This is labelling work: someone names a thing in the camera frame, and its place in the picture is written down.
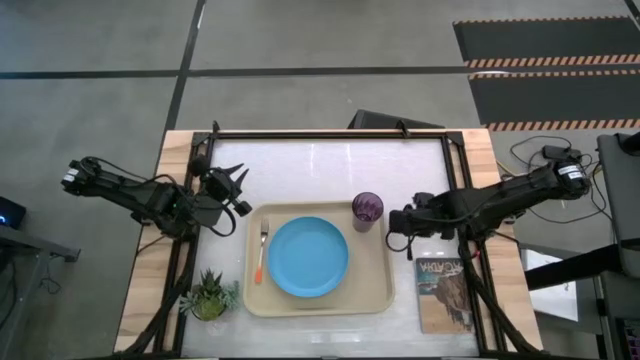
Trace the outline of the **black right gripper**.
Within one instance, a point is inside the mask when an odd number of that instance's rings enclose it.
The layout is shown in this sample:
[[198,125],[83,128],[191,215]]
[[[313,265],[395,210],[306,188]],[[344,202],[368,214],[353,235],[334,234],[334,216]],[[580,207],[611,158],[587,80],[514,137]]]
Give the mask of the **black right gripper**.
[[[425,204],[434,198],[434,194],[426,193]],[[423,205],[423,193],[418,192],[413,197],[415,205],[407,204],[402,209],[400,232],[407,236],[431,237],[439,235],[441,238],[452,238],[453,227],[445,219],[437,218],[433,211]]]

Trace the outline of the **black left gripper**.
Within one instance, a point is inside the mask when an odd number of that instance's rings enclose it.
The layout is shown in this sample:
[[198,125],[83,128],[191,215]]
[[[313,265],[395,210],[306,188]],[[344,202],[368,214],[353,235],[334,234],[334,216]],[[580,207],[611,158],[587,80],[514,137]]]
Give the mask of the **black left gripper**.
[[231,175],[243,166],[244,164],[240,163],[228,168],[212,167],[206,169],[200,179],[204,182],[207,194],[218,202],[234,199],[236,188],[241,188],[249,170],[246,169],[235,181],[231,179]]

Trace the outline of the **purple translucent cup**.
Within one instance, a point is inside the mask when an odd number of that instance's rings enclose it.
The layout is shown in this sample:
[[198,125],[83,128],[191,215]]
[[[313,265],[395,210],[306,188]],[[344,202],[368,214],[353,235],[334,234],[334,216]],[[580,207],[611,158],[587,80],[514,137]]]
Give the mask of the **purple translucent cup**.
[[362,192],[351,203],[353,227],[358,232],[368,232],[384,213],[382,199],[372,192]]

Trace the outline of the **fork with orange handle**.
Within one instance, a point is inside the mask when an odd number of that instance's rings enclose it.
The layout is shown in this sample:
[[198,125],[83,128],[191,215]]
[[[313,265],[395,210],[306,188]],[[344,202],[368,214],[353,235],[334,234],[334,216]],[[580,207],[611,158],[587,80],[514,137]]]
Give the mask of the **fork with orange handle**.
[[270,228],[269,218],[263,217],[261,220],[261,228],[260,228],[261,243],[259,248],[259,256],[258,256],[257,268],[254,275],[254,282],[256,284],[260,284],[263,278],[264,248],[265,248],[266,240],[268,239],[268,236],[269,236],[269,228]]

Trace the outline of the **blue round plate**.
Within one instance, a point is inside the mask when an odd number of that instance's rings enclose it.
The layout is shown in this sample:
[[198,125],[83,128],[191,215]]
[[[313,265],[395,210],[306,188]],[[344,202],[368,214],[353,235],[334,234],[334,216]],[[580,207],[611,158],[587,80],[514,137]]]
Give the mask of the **blue round plate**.
[[267,268],[275,284],[289,295],[317,298],[335,290],[349,266],[342,232],[319,217],[298,217],[282,225],[270,240]]

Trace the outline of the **beige plastic tray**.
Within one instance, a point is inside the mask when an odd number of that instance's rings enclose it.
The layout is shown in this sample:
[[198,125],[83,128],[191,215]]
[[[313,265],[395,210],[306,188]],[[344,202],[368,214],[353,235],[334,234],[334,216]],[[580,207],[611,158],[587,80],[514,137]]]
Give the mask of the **beige plastic tray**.
[[[269,275],[267,254],[270,240],[285,223],[298,217],[319,217],[333,223],[345,236],[349,248],[349,266],[340,285],[327,295],[299,298],[281,290]],[[263,217],[270,221],[265,243],[263,278],[254,282],[261,243]],[[247,221],[243,298],[247,309],[261,317],[351,315],[377,313],[394,299],[393,266],[384,243],[383,220],[368,232],[353,227],[350,202],[312,202],[265,204],[254,210]]]

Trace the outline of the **illustrated book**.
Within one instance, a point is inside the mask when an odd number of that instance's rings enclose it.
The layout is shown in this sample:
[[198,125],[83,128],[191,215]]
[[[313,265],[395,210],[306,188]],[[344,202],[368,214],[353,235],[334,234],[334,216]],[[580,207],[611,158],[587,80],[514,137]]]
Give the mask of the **illustrated book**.
[[473,312],[457,258],[416,258],[419,320],[424,334],[474,332]]

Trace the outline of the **small potted succulent plant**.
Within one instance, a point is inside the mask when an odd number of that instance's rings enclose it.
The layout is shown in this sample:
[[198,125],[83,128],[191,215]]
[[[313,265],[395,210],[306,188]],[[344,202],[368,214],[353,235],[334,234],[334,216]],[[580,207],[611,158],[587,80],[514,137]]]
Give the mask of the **small potted succulent plant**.
[[200,273],[200,282],[179,299],[179,311],[191,313],[198,320],[211,322],[239,304],[239,282],[222,282],[223,273],[207,269]]

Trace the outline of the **black power adapter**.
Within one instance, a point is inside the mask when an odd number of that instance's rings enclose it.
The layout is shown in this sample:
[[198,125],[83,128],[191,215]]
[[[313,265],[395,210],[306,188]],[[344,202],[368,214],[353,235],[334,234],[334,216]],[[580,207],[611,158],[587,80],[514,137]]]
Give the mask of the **black power adapter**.
[[578,162],[581,159],[582,153],[571,147],[545,145],[542,148],[542,156],[547,160]]

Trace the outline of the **black hazard-striped floor mat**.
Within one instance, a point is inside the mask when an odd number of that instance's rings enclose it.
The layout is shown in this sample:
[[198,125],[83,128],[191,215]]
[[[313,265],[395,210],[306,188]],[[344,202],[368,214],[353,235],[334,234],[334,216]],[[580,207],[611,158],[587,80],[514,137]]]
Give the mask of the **black hazard-striped floor mat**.
[[468,20],[453,24],[469,68],[640,64],[628,17]]
[[492,132],[640,128],[640,71],[477,74],[480,123]]

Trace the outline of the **black metal beam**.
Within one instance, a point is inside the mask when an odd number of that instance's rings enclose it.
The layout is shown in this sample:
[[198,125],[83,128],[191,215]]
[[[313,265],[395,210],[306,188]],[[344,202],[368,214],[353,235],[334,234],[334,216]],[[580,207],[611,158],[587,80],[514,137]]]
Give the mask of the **black metal beam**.
[[618,273],[623,271],[616,245],[609,245],[527,270],[525,277],[528,289],[538,290],[585,278],[593,278],[605,271]]

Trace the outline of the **grey side desk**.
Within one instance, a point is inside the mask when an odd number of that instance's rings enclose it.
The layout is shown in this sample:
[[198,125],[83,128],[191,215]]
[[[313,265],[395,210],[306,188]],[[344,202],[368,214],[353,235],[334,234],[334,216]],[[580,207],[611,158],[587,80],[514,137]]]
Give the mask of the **grey side desk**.
[[622,271],[640,279],[640,131],[597,138]]

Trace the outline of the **grey metal side table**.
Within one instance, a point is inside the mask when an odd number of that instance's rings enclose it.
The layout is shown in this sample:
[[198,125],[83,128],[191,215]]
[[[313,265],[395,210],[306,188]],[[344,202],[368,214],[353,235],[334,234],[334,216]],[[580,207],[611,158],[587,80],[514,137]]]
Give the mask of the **grey metal side table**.
[[0,226],[0,278],[8,277],[7,297],[0,296],[0,360],[9,360],[23,332],[29,302],[54,258],[76,262],[81,250]]

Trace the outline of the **black device with blue light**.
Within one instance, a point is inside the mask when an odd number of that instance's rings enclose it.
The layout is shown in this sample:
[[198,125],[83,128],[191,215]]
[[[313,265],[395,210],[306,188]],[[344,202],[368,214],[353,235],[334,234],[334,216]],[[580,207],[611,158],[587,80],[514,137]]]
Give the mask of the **black device with blue light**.
[[19,229],[26,215],[26,208],[0,196],[0,226]]

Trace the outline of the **black aluminium table frame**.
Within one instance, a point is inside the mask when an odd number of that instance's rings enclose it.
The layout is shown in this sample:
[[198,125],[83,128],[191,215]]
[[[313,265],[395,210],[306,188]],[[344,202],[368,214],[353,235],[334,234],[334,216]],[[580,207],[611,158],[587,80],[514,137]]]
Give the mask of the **black aluminium table frame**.
[[[491,185],[499,180],[498,164],[486,129],[411,129],[409,139],[429,134],[449,138],[456,183],[462,185]],[[213,149],[209,130],[170,130],[163,136],[154,172],[168,174],[180,181],[189,181],[187,163],[194,153]],[[372,130],[220,130],[218,138],[247,140],[250,137],[266,140],[401,140],[398,129]],[[499,233],[485,242],[482,260],[476,266],[487,266],[486,277],[493,281],[495,299],[522,336],[540,349],[542,340],[526,286],[520,252],[509,237],[514,234],[511,225],[503,225]],[[187,262],[188,244],[168,242],[153,248],[149,256],[138,255],[134,261],[124,310],[113,348],[122,353],[131,346],[151,322],[160,307],[165,288],[177,281]]]

